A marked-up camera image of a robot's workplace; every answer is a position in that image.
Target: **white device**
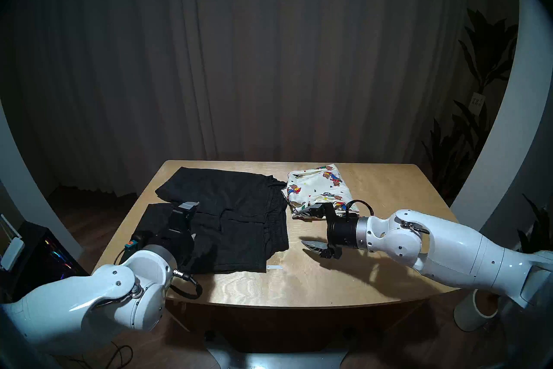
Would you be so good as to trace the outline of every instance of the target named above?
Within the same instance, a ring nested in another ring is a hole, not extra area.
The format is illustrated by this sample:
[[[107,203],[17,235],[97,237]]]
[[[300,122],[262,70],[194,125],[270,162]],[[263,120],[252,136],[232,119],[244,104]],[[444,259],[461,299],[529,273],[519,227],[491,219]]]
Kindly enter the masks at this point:
[[[74,355],[110,343],[124,329],[151,330],[162,316],[176,268],[164,248],[137,251],[121,265],[91,276],[72,276],[2,305],[16,328],[39,351]]]
[[[25,243],[21,239],[21,235],[15,230],[15,228],[8,222],[8,219],[4,217],[3,214],[0,214],[0,217],[2,218],[0,220],[0,225],[2,225],[2,229],[4,230],[4,233],[10,240],[10,244],[8,245],[8,248],[6,248],[6,251],[2,255],[2,260],[0,260],[0,267],[3,270],[10,271],[13,268],[13,265],[16,264],[17,258],[25,248]],[[13,234],[13,238],[10,236],[10,233],[6,230],[7,225],[11,233]]]
[[[427,254],[421,253],[420,230],[429,233]],[[553,270],[553,252],[519,253],[468,226],[418,211],[399,210],[385,220],[361,217],[356,233],[359,248],[384,251],[445,285],[506,295],[522,308]]]

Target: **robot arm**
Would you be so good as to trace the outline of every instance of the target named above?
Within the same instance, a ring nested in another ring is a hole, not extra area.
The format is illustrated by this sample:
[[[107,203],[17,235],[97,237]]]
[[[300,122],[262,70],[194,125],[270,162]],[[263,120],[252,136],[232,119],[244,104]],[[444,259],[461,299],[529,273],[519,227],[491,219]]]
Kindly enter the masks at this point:
[[[506,295],[523,308],[553,270],[551,252],[519,253],[468,226],[418,211],[399,210],[388,219],[379,219],[340,218],[332,204],[316,204],[307,210],[317,217],[326,215],[328,244],[304,242],[322,257],[338,258],[343,247],[383,251],[439,283]],[[421,253],[423,234],[429,236],[428,253]]]
[[[201,294],[194,279],[177,270],[192,254],[189,220],[196,205],[175,207],[165,228],[144,241],[142,249],[133,248],[130,257],[124,255],[122,264],[44,284],[2,309],[39,351],[55,355],[104,346],[124,329],[151,330],[162,317],[175,276],[192,282]]]

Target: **cartoon print fabric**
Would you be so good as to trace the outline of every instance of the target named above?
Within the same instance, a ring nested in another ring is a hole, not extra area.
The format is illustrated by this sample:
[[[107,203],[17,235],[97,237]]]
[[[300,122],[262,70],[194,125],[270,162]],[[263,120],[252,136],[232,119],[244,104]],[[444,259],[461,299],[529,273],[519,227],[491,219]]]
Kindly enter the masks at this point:
[[[343,216],[346,204],[353,199],[335,164],[289,172],[288,183],[282,193],[292,207],[295,219],[309,218],[298,212],[319,202],[332,202],[336,214]],[[355,204],[350,211],[359,213]]]

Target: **curtain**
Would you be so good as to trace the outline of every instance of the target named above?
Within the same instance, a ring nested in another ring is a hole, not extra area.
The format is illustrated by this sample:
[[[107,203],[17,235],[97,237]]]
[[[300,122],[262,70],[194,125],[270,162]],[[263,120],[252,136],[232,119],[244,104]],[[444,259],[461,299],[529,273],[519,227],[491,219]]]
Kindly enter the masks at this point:
[[[167,159],[420,164],[474,4],[11,0],[0,43],[57,179],[124,194]]]

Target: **wooden table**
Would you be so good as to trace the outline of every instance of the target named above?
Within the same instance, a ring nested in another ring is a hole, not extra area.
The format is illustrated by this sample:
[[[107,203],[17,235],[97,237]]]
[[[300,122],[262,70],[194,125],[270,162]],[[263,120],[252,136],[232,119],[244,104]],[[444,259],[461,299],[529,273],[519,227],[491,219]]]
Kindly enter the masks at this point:
[[[152,178],[101,256],[99,266],[113,263],[128,242],[148,204],[163,202],[155,190],[179,167],[212,168],[272,175],[286,181],[288,172],[314,168],[322,163],[237,162],[168,160]],[[342,179],[355,199],[367,201],[374,214],[388,218],[399,209],[412,209],[447,220],[457,221],[440,195],[415,165],[336,164]],[[368,210],[359,204],[361,215]],[[301,240],[326,241],[326,221],[286,219],[290,249],[278,252],[267,265],[266,273],[196,275],[203,295],[195,303],[250,306],[259,308],[336,308],[362,307],[425,299],[454,290],[436,283],[382,252],[368,253],[345,249],[339,260],[321,259],[307,251]],[[186,283],[174,280],[178,287]],[[183,300],[168,292],[168,299]]]

